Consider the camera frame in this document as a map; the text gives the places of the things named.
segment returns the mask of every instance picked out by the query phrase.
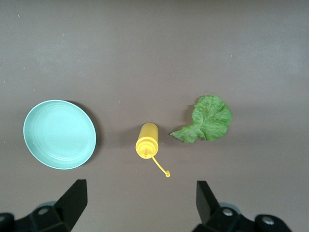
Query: lettuce leaf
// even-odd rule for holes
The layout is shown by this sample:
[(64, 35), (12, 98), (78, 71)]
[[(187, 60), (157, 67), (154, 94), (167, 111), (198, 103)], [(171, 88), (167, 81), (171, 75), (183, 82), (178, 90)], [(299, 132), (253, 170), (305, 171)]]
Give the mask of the lettuce leaf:
[(194, 105), (192, 119), (192, 125), (170, 135), (185, 143), (193, 143), (198, 138), (214, 141), (225, 135), (232, 114), (221, 98), (205, 95)]

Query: yellow squeeze bottle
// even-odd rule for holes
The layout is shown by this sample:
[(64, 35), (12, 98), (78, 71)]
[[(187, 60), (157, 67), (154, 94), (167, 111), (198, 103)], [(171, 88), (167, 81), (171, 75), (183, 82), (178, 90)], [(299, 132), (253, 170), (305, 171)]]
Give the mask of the yellow squeeze bottle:
[(165, 176), (170, 177), (169, 171), (165, 171), (154, 158), (159, 150), (158, 141), (159, 129), (156, 124), (152, 122), (145, 123), (140, 130), (140, 135), (136, 142), (135, 149), (137, 154), (143, 159), (152, 158), (158, 167), (165, 173)]

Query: tabletop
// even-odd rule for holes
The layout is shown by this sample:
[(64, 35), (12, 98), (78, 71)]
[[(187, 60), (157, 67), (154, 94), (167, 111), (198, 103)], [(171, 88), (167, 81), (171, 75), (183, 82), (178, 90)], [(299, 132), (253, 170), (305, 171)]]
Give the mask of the tabletop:
[[(309, 2), (0, 1), (0, 211), (16, 218), (86, 179), (73, 232), (190, 232), (196, 184), (250, 220), (309, 231)], [(182, 143), (197, 99), (219, 96), (233, 120), (215, 141)], [(96, 148), (58, 170), (29, 152), (28, 112), (70, 101), (91, 118)], [(156, 159), (135, 150), (146, 122)]]

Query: screw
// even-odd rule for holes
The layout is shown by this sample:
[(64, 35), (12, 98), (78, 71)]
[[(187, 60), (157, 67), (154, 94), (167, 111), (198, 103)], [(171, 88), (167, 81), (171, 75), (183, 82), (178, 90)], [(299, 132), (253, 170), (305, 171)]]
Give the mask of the screw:
[(267, 225), (273, 225), (273, 224), (275, 224), (274, 220), (271, 219), (270, 217), (267, 217), (267, 216), (262, 217), (262, 220), (263, 220), (263, 222), (264, 222), (265, 224), (267, 224)]
[(43, 208), (43, 209), (41, 209), (41, 210), (38, 212), (38, 214), (39, 214), (39, 215), (43, 215), (43, 214), (46, 214), (47, 211), (48, 211), (48, 208)]
[(233, 216), (232, 210), (227, 209), (227, 208), (223, 210), (223, 213), (224, 213), (224, 215), (226, 215), (228, 217)]

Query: turquoise plate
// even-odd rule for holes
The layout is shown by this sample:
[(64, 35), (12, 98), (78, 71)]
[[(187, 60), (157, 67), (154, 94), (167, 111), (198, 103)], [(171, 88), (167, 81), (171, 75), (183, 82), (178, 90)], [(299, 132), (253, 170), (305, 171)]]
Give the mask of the turquoise plate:
[(78, 106), (61, 100), (36, 105), (24, 123), (24, 139), (32, 155), (56, 169), (84, 164), (96, 146), (96, 131)]

